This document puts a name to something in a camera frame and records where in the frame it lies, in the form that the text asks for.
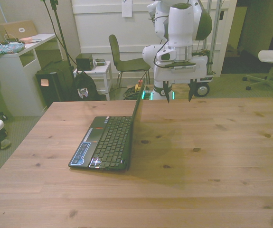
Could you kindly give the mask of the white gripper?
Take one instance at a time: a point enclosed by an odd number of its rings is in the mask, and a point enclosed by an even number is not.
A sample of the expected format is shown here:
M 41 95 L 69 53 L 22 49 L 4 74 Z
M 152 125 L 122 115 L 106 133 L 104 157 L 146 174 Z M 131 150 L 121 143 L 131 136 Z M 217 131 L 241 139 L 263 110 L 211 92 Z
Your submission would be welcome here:
M 163 90 L 165 97 L 169 103 L 169 93 L 172 91 L 172 84 L 175 83 L 189 83 L 188 101 L 190 102 L 197 86 L 197 79 L 204 78 L 207 75 L 207 56 L 195 56 L 191 61 L 186 62 L 157 62 L 154 67 L 154 80 L 157 82 L 163 81 Z

